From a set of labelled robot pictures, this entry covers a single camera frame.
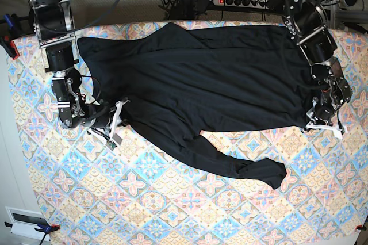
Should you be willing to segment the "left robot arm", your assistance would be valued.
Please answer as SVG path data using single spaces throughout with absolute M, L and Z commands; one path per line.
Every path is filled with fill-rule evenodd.
M 331 127 L 332 118 L 350 101 L 352 90 L 334 56 L 337 45 L 328 29 L 328 16 L 320 0 L 285 0 L 285 12 L 283 22 L 290 38 L 308 61 L 316 81 L 309 88 L 320 92 L 306 113 L 307 127 Z

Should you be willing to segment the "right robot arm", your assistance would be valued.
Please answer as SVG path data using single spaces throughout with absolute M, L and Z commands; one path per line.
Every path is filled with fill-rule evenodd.
M 75 24 L 71 0 L 30 0 L 33 9 L 34 31 L 39 45 L 45 50 L 47 71 L 52 73 L 52 91 L 57 100 L 59 120 L 66 128 L 81 125 L 88 128 L 107 128 L 111 106 L 101 101 L 86 103 L 80 86 L 82 76 L 74 67 L 77 59 Z

